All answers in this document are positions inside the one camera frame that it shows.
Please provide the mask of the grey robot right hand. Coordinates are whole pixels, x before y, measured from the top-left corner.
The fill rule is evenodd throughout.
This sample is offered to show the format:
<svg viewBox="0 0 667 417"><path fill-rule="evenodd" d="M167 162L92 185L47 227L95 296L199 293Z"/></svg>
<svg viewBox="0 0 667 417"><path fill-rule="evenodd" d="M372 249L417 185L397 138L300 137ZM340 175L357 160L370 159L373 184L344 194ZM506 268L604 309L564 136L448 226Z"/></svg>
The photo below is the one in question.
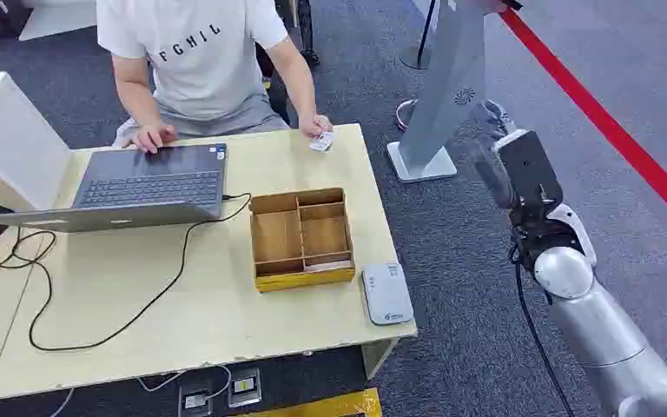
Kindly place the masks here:
<svg viewBox="0 0 667 417"><path fill-rule="evenodd" d="M474 110L483 133L468 143L467 154L473 170L490 191L496 205L509 210L515 205L515 191L495 145L513 133L517 126L506 109L493 100L484 100Z"/></svg>

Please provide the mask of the person's right hand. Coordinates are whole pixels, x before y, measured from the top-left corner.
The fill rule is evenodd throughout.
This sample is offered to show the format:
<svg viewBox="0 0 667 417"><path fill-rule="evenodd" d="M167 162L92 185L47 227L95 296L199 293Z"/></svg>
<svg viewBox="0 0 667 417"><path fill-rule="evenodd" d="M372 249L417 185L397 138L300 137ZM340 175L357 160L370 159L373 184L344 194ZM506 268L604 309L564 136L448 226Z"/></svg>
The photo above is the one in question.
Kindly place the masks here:
<svg viewBox="0 0 667 417"><path fill-rule="evenodd" d="M133 147L143 154L157 154L160 148L176 138L176 129L172 125L142 125L135 133L129 135L122 148Z"/></svg>

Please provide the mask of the person's left hand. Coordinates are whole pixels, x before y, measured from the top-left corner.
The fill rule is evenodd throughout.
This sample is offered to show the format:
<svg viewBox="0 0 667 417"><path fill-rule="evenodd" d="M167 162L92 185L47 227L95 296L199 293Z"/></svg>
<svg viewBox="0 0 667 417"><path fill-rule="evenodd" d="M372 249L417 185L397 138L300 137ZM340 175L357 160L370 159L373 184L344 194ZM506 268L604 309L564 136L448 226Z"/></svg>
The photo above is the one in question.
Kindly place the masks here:
<svg viewBox="0 0 667 417"><path fill-rule="evenodd" d="M327 116L322 114L300 114L298 116L299 131L307 138L314 139L334 130Z"/></svg>

